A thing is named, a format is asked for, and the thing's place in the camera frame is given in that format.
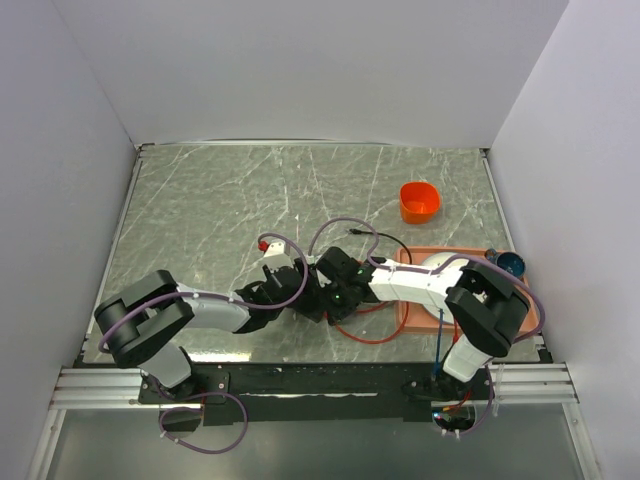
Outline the black network switch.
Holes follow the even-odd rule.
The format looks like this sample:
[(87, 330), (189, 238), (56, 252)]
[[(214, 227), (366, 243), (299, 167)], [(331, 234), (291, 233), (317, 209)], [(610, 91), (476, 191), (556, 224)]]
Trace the black network switch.
[(326, 302), (322, 296), (303, 294), (292, 304), (292, 309), (315, 323), (319, 323), (327, 316)]

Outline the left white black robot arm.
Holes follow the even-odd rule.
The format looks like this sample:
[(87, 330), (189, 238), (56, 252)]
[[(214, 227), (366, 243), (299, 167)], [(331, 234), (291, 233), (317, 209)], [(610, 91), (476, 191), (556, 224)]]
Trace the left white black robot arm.
[(198, 291), (155, 271), (101, 303), (94, 318), (102, 333), (98, 349), (117, 367), (138, 368), (154, 377), (174, 401), (190, 400), (198, 377), (183, 348), (172, 339), (184, 328), (213, 328), (233, 334), (253, 333), (275, 320), (303, 294), (309, 267), (264, 269), (265, 279), (227, 296)]

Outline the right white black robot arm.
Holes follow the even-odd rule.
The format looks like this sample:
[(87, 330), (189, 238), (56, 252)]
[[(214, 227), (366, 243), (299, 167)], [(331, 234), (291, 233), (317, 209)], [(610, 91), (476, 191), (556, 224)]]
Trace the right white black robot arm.
[(379, 257), (359, 262), (332, 247), (315, 269), (333, 321), (369, 302), (430, 306), (442, 321), (455, 321), (461, 336), (436, 368), (439, 391), (452, 399), (463, 396), (478, 370), (506, 356), (521, 339), (533, 299), (517, 277), (463, 253), (441, 255), (437, 264), (425, 266)]

